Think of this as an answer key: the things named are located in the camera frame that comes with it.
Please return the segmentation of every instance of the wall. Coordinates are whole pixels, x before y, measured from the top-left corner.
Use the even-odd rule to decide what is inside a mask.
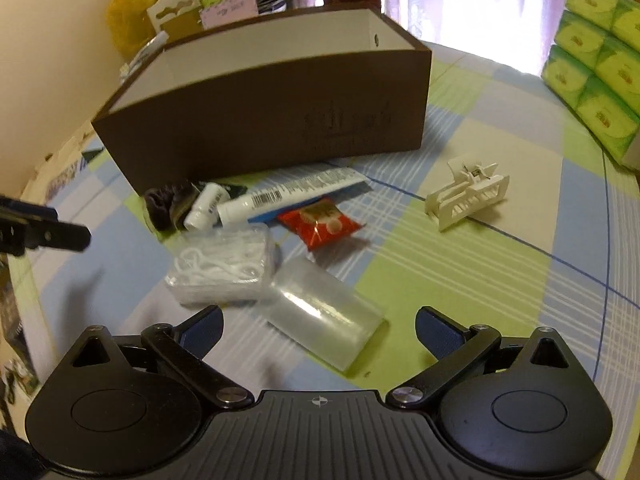
[[[0,194],[17,196],[115,90],[110,0],[0,0]]]

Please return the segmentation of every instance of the metal screw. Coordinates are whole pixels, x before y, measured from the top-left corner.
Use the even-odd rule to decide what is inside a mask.
[[[218,390],[216,397],[225,404],[235,404],[236,402],[242,402],[248,397],[248,392],[240,386],[227,386]]]
[[[400,388],[396,388],[391,392],[391,396],[402,404],[418,402],[423,395],[418,388],[414,388],[413,386],[400,386]]]

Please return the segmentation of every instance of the white hair clip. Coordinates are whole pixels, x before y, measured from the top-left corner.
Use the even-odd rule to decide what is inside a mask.
[[[424,212],[435,220],[440,231],[500,202],[509,185],[509,175],[494,174],[498,164],[483,166],[473,155],[457,156],[447,164],[453,182],[429,193],[424,203]]]

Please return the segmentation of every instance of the brown cardboard box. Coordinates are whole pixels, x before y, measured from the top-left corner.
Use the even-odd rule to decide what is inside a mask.
[[[160,25],[160,28],[169,35],[167,43],[173,43],[174,41],[202,32],[204,28],[200,21],[201,10],[202,7],[196,7]]]
[[[93,126],[138,193],[415,150],[430,70],[431,51],[369,4],[292,10],[167,46]]]

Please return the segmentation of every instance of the pink card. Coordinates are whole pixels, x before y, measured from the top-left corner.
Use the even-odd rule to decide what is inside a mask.
[[[255,0],[223,0],[200,11],[202,27],[206,30],[227,23],[253,18],[258,15]]]

